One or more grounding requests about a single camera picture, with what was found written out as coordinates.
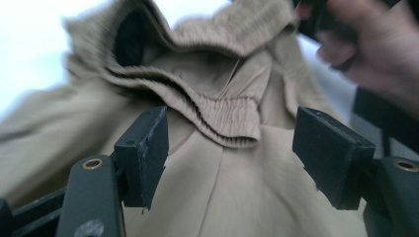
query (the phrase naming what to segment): gathered fabric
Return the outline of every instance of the gathered fabric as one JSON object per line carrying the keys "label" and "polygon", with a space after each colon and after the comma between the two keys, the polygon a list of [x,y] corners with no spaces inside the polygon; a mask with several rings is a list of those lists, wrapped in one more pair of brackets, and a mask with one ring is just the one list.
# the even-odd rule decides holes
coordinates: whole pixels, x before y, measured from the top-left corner
{"label": "gathered fabric", "polygon": [[69,20],[68,84],[32,93],[0,124],[0,196],[14,206],[111,154],[141,112],[168,106],[169,156],[153,207],[128,236],[366,236],[292,153],[296,109],[334,117],[295,40],[287,0],[235,0],[173,30],[148,0]]}

